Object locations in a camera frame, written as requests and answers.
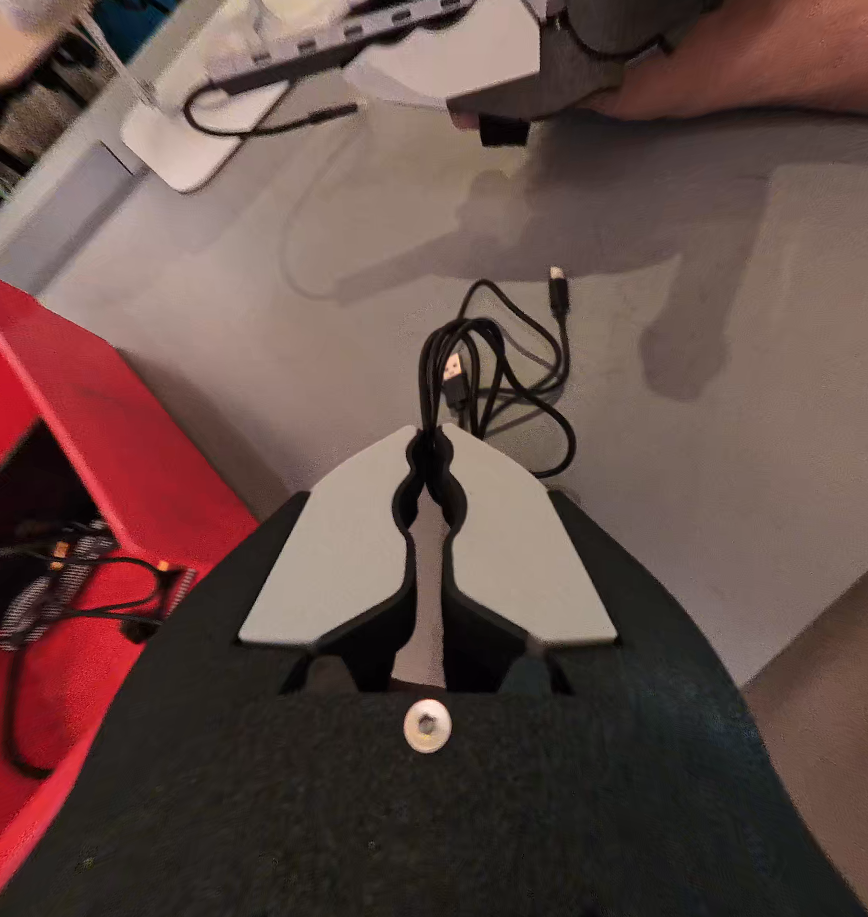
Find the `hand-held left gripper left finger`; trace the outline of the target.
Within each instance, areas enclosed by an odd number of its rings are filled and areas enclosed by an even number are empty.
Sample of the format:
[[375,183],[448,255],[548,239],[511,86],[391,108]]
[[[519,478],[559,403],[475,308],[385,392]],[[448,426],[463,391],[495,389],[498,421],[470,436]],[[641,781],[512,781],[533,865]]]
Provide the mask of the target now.
[[338,660],[358,692],[386,691],[417,623],[421,431],[397,429],[329,471],[305,496],[238,632],[295,653],[282,687],[306,687],[314,662]]

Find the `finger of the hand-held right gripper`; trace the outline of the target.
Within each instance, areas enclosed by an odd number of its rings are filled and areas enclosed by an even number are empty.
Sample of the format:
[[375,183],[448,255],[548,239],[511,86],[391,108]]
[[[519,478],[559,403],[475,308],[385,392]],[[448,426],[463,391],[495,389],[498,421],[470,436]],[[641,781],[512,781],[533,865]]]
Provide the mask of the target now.
[[522,1],[478,1],[451,26],[417,27],[347,65],[358,93],[396,105],[447,109],[453,98],[535,75],[540,22]]

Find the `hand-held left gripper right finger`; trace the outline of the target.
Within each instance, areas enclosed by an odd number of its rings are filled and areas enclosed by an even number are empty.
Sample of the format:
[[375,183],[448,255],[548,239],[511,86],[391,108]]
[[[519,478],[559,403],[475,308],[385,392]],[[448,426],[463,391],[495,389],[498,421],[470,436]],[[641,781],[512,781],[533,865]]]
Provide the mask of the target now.
[[443,670],[452,693],[496,693],[524,657],[612,646],[618,633],[530,471],[457,426],[440,428]]

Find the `grey usb hub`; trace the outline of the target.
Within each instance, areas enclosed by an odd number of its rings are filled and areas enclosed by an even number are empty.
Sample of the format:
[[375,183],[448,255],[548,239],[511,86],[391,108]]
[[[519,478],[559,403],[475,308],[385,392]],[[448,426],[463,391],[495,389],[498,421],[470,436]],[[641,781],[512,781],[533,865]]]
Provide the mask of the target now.
[[194,108],[204,96],[241,96],[284,84],[295,88],[317,75],[340,71],[374,45],[394,44],[417,28],[445,29],[466,15],[474,1],[286,2],[279,13],[252,2],[248,17],[224,34],[227,50],[207,66],[208,79],[186,97],[181,111],[195,132],[212,139],[260,139],[353,117],[359,105],[348,102],[316,109],[269,128],[212,128],[198,121]]

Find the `red plastic bin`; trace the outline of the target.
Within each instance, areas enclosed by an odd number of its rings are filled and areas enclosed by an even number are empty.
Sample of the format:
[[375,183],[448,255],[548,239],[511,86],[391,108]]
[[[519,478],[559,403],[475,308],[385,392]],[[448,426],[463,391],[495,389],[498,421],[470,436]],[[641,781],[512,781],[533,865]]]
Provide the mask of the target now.
[[34,557],[49,571],[0,625],[0,892],[72,790],[165,616],[255,520],[102,338],[0,280],[0,463],[44,422],[103,520]]

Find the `person's right forearm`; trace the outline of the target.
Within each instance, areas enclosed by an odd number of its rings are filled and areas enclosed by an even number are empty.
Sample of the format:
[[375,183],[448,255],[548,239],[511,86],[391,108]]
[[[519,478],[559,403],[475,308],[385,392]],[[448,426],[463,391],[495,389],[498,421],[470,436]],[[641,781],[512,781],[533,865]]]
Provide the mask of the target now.
[[868,1],[731,1],[583,103],[628,121],[755,107],[868,116]]

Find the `white tablet stand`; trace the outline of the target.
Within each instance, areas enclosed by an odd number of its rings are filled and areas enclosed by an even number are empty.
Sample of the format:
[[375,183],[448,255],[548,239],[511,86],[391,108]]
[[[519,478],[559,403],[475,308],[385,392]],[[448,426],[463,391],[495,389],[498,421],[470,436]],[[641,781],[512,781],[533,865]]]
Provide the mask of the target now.
[[202,94],[192,105],[199,124],[231,132],[213,137],[188,125],[183,105],[215,65],[253,64],[272,40],[303,38],[343,20],[356,2],[245,2],[221,4],[153,80],[133,79],[135,103],[120,130],[123,144],[152,172],[181,193],[203,188],[243,143],[241,133],[260,128],[281,102],[289,83],[237,96],[222,90]]

